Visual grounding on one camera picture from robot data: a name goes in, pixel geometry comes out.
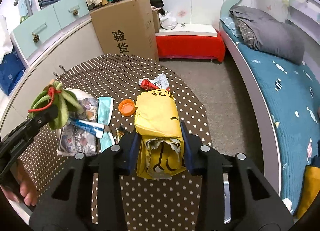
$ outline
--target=yellow package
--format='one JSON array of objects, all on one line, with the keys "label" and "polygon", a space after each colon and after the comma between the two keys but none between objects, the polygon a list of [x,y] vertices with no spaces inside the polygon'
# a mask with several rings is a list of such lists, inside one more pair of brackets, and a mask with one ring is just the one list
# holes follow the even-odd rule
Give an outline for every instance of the yellow package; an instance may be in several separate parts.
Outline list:
[{"label": "yellow package", "polygon": [[307,166],[304,173],[302,196],[298,207],[297,218],[300,219],[320,191],[320,168]]},{"label": "yellow package", "polygon": [[168,179],[184,171],[184,142],[173,95],[164,89],[142,93],[136,108],[134,124],[142,136],[137,175]]}]

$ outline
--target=black bag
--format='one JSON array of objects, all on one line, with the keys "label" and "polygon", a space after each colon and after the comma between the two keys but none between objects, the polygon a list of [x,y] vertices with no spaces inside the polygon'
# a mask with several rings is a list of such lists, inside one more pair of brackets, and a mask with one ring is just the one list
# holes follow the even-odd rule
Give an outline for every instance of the black bag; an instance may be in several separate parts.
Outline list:
[{"label": "black bag", "polygon": [[154,6],[156,8],[162,8],[164,6],[162,0],[150,0],[150,4],[151,6]]}]

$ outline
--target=white plastic bag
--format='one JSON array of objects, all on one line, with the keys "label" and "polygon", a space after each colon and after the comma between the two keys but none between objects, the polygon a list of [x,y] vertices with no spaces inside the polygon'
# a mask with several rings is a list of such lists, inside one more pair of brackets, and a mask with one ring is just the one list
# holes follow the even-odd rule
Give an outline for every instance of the white plastic bag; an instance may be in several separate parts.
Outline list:
[{"label": "white plastic bag", "polygon": [[7,22],[3,15],[0,15],[0,64],[6,54],[12,52],[13,45],[9,36]]},{"label": "white plastic bag", "polygon": [[160,24],[166,30],[172,30],[178,24],[177,18],[170,12],[165,12],[165,15],[159,14]]}]

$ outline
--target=gray pillow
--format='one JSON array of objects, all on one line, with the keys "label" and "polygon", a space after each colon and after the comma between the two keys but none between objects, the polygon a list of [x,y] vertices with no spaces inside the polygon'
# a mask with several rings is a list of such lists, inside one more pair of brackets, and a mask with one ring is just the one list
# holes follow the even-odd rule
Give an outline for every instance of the gray pillow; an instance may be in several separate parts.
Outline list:
[{"label": "gray pillow", "polygon": [[[285,58],[297,65],[302,63],[304,43],[295,27],[278,22],[266,12],[247,6],[236,6],[230,13],[237,26],[247,25],[248,28],[240,28],[240,32],[244,39],[247,38],[244,43],[250,48]],[[253,40],[247,36],[247,32],[250,32]]]}]

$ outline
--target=folded blanket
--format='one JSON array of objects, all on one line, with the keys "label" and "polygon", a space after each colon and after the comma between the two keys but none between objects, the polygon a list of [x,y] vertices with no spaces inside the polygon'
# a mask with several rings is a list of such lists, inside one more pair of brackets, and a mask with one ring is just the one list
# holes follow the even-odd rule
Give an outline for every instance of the folded blanket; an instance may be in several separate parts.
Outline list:
[{"label": "folded blanket", "polygon": [[136,107],[135,129],[142,136],[137,175],[169,179],[184,171],[184,142],[173,95],[165,89],[145,92]]},{"label": "folded blanket", "polygon": [[295,27],[247,6],[236,6],[230,13],[247,46],[285,58],[297,65],[302,63],[304,43]]}]

